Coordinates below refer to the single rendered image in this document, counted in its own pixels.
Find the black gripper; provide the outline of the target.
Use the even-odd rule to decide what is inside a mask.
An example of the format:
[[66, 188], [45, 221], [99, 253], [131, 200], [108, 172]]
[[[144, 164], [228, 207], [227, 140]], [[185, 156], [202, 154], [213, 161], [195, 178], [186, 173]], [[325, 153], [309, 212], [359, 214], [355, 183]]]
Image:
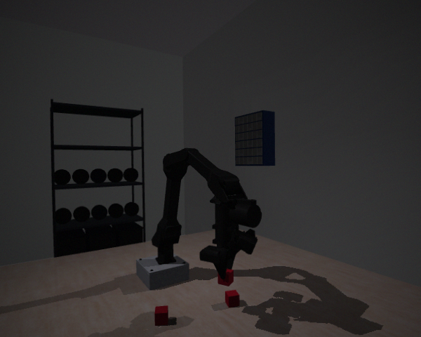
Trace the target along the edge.
[[235, 256], [240, 249], [230, 249], [229, 243], [232, 233], [237, 229], [235, 223], [215, 222], [215, 239], [213, 244], [217, 246], [207, 246], [200, 252], [200, 260], [208, 261], [214, 264], [221, 279], [225, 279], [227, 269], [232, 269]]

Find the red cube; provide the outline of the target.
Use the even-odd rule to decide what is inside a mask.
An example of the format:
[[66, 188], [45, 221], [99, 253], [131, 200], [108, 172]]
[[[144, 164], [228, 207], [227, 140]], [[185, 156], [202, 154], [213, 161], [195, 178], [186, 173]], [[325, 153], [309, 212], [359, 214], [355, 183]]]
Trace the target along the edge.
[[240, 306], [240, 295], [236, 290], [225, 292], [225, 302], [229, 308]]
[[230, 286], [234, 281], [234, 270], [227, 269], [225, 279], [221, 279], [218, 273], [218, 284]]
[[155, 326], [168, 324], [168, 305], [155, 308]]

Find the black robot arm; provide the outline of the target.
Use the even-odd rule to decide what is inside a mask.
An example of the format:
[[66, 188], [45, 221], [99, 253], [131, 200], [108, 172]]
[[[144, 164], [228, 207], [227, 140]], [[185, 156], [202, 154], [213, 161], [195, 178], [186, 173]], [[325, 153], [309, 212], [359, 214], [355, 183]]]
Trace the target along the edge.
[[[195, 148], [167, 154], [163, 158], [163, 172], [167, 177], [163, 218], [152, 237], [152, 246], [157, 248], [158, 253], [155, 259], [159, 265], [176, 262], [173, 245], [178, 244], [182, 228], [177, 220], [180, 184], [189, 165], [207, 180], [209, 189], [215, 195], [210, 203], [215, 204], [216, 222], [255, 228], [262, 219], [257, 201], [247, 198], [236, 175], [219, 169]], [[252, 254], [257, 242], [254, 230], [242, 232], [237, 226], [232, 233], [229, 248], [236, 247]]]

